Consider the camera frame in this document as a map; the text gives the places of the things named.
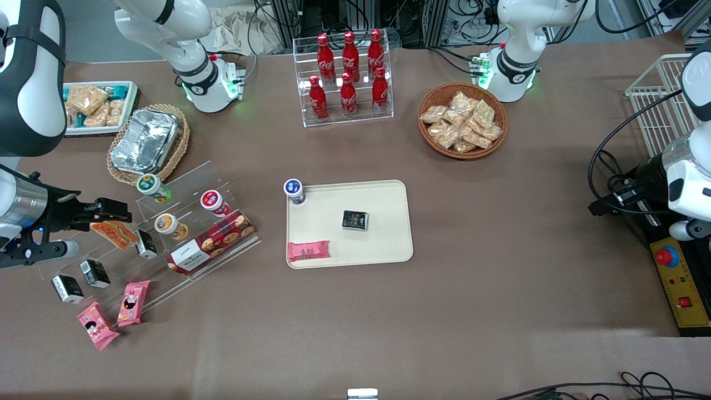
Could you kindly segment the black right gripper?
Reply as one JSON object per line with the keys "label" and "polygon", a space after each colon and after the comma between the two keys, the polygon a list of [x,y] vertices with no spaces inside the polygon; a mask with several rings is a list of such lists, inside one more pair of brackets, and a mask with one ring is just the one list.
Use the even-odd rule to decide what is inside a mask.
{"label": "black right gripper", "polygon": [[41,217],[32,225],[33,231],[43,231],[46,234],[71,230],[89,231],[91,223],[133,221],[127,203],[111,198],[97,198],[95,203],[81,202],[78,200],[81,191],[48,186],[43,184],[39,177],[40,173],[33,172],[33,183],[47,192],[47,204]]}

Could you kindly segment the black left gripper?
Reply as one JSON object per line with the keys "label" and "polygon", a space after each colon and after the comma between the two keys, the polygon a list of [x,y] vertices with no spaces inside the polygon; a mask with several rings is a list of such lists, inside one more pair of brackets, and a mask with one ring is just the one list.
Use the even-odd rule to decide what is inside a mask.
{"label": "black left gripper", "polygon": [[650,158],[625,174],[608,179],[610,196],[588,206],[593,216],[618,213],[667,213],[667,176],[660,157]]}

